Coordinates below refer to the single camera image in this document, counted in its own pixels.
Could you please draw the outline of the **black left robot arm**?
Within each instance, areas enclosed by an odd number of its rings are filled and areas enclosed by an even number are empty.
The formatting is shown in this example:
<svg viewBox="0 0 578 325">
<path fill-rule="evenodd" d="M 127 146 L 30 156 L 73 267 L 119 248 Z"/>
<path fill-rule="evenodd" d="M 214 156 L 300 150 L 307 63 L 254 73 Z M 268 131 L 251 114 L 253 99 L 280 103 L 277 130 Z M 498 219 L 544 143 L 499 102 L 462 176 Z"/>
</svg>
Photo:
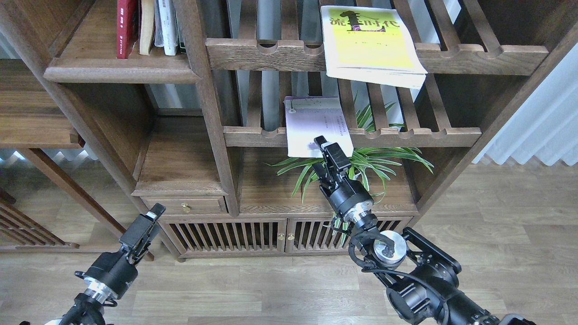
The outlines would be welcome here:
<svg viewBox="0 0 578 325">
<path fill-rule="evenodd" d="M 146 214 L 139 214 L 118 240 L 120 249 L 102 253 L 86 272 L 76 271 L 87 288 L 74 298 L 74 305 L 49 325 L 103 325 L 103 309 L 116 307 L 117 300 L 138 276 L 137 264 L 149 250 L 151 241 L 161 230 L 158 219 L 165 206 L 156 203 Z"/>
</svg>

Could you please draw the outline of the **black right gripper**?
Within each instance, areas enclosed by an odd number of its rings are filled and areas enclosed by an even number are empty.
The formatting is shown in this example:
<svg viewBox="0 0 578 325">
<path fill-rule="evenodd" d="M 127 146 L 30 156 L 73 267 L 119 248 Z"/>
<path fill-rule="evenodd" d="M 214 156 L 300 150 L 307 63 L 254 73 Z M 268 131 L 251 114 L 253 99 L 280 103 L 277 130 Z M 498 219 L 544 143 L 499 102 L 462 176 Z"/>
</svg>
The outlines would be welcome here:
<svg viewBox="0 0 578 325">
<path fill-rule="evenodd" d="M 373 222 L 374 200 L 362 183 L 349 179 L 347 171 L 352 165 L 339 144 L 328 142 L 324 136 L 314 138 L 314 142 L 325 165 L 316 162 L 312 168 L 336 216 L 343 222 Z"/>
</svg>

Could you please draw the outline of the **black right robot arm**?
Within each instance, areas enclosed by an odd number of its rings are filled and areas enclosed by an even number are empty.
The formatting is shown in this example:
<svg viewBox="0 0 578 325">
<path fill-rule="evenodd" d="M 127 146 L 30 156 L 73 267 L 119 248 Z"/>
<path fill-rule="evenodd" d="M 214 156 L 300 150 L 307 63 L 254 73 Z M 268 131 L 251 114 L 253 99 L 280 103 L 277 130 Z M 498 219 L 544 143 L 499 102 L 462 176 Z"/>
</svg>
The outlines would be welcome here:
<svg viewBox="0 0 578 325">
<path fill-rule="evenodd" d="M 515 313 L 503 319 L 468 298 L 458 289 L 461 265 L 410 227 L 401 234 L 380 231 L 372 213 L 373 199 L 365 187 L 349 179 L 351 163 L 337 143 L 316 137 L 324 164 L 313 168 L 320 189 L 336 216 L 348 224 L 349 256 L 363 272 L 376 276 L 399 317 L 411 325 L 427 318 L 439 325 L 529 325 Z"/>
</svg>

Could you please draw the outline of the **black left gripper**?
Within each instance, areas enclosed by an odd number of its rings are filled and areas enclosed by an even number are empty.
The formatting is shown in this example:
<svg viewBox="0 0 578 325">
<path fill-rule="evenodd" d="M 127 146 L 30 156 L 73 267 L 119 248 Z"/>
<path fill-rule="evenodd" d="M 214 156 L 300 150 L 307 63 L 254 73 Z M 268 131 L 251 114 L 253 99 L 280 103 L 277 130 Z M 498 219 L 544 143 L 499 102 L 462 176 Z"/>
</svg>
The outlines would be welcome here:
<svg viewBox="0 0 578 325">
<path fill-rule="evenodd" d="M 157 220 L 167 208 L 156 203 L 148 215 L 139 215 L 118 242 L 117 252 L 102 253 L 84 273 L 89 288 L 105 288 L 104 292 L 114 300 L 122 298 L 138 276 L 136 265 L 148 252 L 151 241 L 160 231 Z"/>
</svg>

